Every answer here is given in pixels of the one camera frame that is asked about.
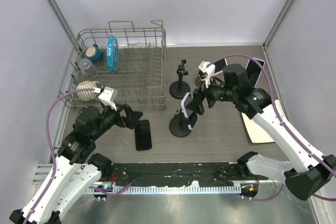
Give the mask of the clear drinking glass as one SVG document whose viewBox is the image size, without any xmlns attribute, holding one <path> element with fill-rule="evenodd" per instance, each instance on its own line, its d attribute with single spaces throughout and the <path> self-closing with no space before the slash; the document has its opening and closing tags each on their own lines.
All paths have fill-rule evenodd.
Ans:
<svg viewBox="0 0 336 224">
<path fill-rule="evenodd" d="M 96 66 L 89 59 L 81 59 L 78 67 L 81 74 L 88 78 L 95 78 L 98 74 Z"/>
</svg>

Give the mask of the blue plate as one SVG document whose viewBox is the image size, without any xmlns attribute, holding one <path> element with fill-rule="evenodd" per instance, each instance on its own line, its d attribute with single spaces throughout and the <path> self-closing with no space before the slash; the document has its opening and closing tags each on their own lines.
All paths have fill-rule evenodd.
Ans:
<svg viewBox="0 0 336 224">
<path fill-rule="evenodd" d="M 115 72 L 119 65 L 118 41 L 114 35 L 110 35 L 107 42 L 107 67 L 110 72 Z"/>
</svg>

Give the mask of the wooden round phone stand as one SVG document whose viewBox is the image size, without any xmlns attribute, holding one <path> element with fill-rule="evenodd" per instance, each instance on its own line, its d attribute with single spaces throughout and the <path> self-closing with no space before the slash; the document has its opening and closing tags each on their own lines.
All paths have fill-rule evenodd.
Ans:
<svg viewBox="0 0 336 224">
<path fill-rule="evenodd" d="M 203 81 L 200 79 L 200 77 L 198 76 L 196 79 L 195 79 L 195 85 L 199 88 L 201 87 L 203 84 Z"/>
</svg>

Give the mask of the lilac case phone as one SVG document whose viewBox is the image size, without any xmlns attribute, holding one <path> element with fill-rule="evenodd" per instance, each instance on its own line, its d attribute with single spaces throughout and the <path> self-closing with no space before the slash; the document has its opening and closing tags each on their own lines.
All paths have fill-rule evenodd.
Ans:
<svg viewBox="0 0 336 224">
<path fill-rule="evenodd" d="M 249 59 L 246 65 L 246 71 L 251 86 L 255 88 L 262 72 L 261 68 L 254 61 Z"/>
<path fill-rule="evenodd" d="M 192 101 L 193 101 L 193 98 L 190 92 L 187 92 L 181 101 L 182 114 L 187 120 L 188 129 L 191 131 L 194 129 L 198 121 L 197 113 L 187 108 L 189 103 Z"/>
</svg>

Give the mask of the striped white mug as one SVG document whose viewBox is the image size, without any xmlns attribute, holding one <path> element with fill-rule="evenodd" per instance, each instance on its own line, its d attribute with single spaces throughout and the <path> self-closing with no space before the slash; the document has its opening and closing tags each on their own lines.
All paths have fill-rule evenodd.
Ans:
<svg viewBox="0 0 336 224">
<path fill-rule="evenodd" d="M 95 99 L 98 97 L 98 94 L 90 90 L 94 88 L 102 89 L 103 84 L 99 81 L 83 81 L 76 86 L 75 90 L 80 90 L 80 92 L 77 92 L 76 95 L 81 101 L 84 102 Z"/>
</svg>

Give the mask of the white flat board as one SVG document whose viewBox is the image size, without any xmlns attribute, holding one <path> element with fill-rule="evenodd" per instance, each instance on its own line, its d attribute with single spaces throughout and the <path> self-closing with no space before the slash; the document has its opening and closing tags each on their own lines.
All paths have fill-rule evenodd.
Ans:
<svg viewBox="0 0 336 224">
<path fill-rule="evenodd" d="M 253 119 L 250 119 L 245 113 L 241 113 L 247 134 L 253 144 L 265 144 L 275 142 L 273 138 L 268 134 L 268 132 L 265 131 L 256 120 L 256 117 L 260 117 L 265 111 L 272 111 L 274 116 L 276 116 L 272 103 L 267 107 L 263 108 L 260 113 L 257 113 Z"/>
</svg>

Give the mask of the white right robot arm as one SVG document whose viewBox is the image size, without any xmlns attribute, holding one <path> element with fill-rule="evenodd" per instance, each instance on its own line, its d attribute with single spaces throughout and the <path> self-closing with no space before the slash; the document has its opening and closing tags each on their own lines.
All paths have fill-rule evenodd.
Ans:
<svg viewBox="0 0 336 224">
<path fill-rule="evenodd" d="M 335 156 L 324 155 L 312 146 L 279 114 L 272 96 L 250 84 L 247 71 L 241 65 L 227 65 L 223 74 L 224 82 L 216 84 L 215 65 L 201 62 L 197 78 L 200 87 L 187 108 L 202 115 L 203 100 L 207 100 L 210 107 L 216 101 L 232 102 L 239 112 L 265 130 L 289 159 L 281 162 L 249 152 L 238 160 L 239 177 L 265 176 L 285 184 L 298 199 L 309 199 L 335 175 Z"/>
</svg>

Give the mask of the black phone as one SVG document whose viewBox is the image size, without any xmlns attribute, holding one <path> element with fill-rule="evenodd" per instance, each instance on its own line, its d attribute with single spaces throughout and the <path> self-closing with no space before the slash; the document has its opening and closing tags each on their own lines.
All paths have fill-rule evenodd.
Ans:
<svg viewBox="0 0 336 224">
<path fill-rule="evenodd" d="M 149 120 L 140 120 L 134 128 L 135 148 L 137 151 L 152 149 L 152 138 Z"/>
</svg>

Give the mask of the pink case phone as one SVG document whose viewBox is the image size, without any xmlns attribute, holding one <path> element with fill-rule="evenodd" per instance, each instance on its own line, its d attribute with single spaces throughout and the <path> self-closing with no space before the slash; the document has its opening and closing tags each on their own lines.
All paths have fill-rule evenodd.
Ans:
<svg viewBox="0 0 336 224">
<path fill-rule="evenodd" d="M 222 72 L 223 69 L 227 66 L 227 60 L 226 59 L 220 59 L 216 62 L 214 62 L 214 66 L 215 66 L 215 75 L 217 75 L 218 73 Z"/>
</svg>

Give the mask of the right aluminium frame post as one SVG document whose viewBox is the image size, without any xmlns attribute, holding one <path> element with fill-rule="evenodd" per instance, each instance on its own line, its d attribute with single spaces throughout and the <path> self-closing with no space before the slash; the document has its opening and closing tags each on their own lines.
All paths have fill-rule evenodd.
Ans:
<svg viewBox="0 0 336 224">
<path fill-rule="evenodd" d="M 296 0 L 286 0 L 284 5 L 282 6 L 271 30 L 269 31 L 264 43 L 263 43 L 263 49 L 266 50 L 270 43 L 272 42 L 275 34 L 277 33 L 278 29 L 280 28 L 281 24 L 285 20 L 286 16 L 289 14 L 290 9 L 292 8 L 294 2 Z"/>
</svg>

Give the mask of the black phone stand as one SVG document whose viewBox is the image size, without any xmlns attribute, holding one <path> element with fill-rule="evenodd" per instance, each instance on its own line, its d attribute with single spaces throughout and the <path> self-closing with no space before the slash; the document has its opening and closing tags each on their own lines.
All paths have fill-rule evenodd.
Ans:
<svg viewBox="0 0 336 224">
<path fill-rule="evenodd" d="M 183 81 L 183 77 L 188 75 L 188 71 L 185 70 L 185 64 L 187 63 L 186 59 L 181 60 L 181 64 L 178 65 L 178 69 L 176 71 L 179 79 L 174 81 L 169 88 L 170 95 L 175 99 L 183 99 L 187 92 L 190 92 L 190 85 Z"/>
<path fill-rule="evenodd" d="M 175 137 L 187 137 L 191 133 L 188 125 L 189 119 L 185 117 L 182 109 L 179 109 L 169 122 L 169 130 Z"/>
</svg>

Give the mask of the left aluminium frame post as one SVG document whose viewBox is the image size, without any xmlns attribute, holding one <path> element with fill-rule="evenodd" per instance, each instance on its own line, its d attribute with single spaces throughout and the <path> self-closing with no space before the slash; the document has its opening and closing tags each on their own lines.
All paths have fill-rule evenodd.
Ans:
<svg viewBox="0 0 336 224">
<path fill-rule="evenodd" d="M 59 8 L 56 0 L 46 0 L 47 3 L 49 4 L 49 7 L 55 14 L 57 20 L 59 21 L 62 29 L 64 30 L 65 34 L 69 38 L 70 42 L 72 43 L 73 47 L 77 52 L 82 51 L 81 47 L 79 46 L 79 43 L 77 42 L 70 26 L 68 25 L 68 22 L 66 21 L 61 9 Z"/>
</svg>

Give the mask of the black front phone stand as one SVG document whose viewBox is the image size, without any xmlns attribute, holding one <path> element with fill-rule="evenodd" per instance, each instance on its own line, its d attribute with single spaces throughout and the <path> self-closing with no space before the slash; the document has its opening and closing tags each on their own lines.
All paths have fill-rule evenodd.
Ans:
<svg viewBox="0 0 336 224">
<path fill-rule="evenodd" d="M 178 65 L 178 69 L 176 71 L 179 79 L 174 81 L 169 88 L 170 95 L 175 99 L 183 99 L 187 92 L 190 92 L 190 85 L 183 81 L 183 77 L 188 75 L 188 71 L 185 70 L 185 64 L 187 63 L 186 59 L 181 60 L 181 64 Z"/>
</svg>

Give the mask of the blue ceramic mug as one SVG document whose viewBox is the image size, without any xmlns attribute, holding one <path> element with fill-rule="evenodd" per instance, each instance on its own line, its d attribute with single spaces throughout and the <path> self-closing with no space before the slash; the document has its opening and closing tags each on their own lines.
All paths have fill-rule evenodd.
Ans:
<svg viewBox="0 0 336 224">
<path fill-rule="evenodd" d="M 97 44 L 93 44 L 86 50 L 86 57 L 94 63 L 100 62 L 103 59 L 103 52 Z"/>
</svg>

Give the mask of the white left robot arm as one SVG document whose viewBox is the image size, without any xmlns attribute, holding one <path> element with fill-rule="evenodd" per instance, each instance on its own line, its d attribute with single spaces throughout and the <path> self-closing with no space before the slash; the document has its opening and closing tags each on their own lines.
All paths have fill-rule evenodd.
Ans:
<svg viewBox="0 0 336 224">
<path fill-rule="evenodd" d="M 94 154 L 95 141 L 113 126 L 134 129 L 143 113 L 127 104 L 114 110 L 104 106 L 82 108 L 58 150 L 45 181 L 31 201 L 14 210 L 13 223 L 61 223 L 79 197 L 98 180 L 105 182 L 112 174 L 112 161 Z"/>
</svg>

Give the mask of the aluminium frame post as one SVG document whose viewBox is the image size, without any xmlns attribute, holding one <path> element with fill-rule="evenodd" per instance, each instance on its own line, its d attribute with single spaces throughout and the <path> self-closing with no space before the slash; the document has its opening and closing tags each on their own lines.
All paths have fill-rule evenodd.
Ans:
<svg viewBox="0 0 336 224">
<path fill-rule="evenodd" d="M 263 43 L 263 49 L 266 50 L 270 43 L 272 42 L 275 34 L 277 33 L 278 29 L 280 28 L 281 24 L 285 20 L 286 16 L 289 14 L 290 9 L 292 8 L 294 2 L 296 0 L 286 0 L 284 5 L 282 6 L 271 30 L 269 31 L 264 43 Z"/>
<path fill-rule="evenodd" d="M 77 52 L 82 51 L 81 47 L 79 46 L 79 43 L 77 42 L 70 26 L 68 25 L 68 22 L 66 21 L 61 9 L 59 8 L 56 0 L 46 0 L 47 3 L 49 4 L 49 7 L 55 14 L 57 20 L 59 21 L 62 29 L 64 30 L 65 34 L 69 38 L 70 42 L 72 43 L 73 47 Z"/>
</svg>

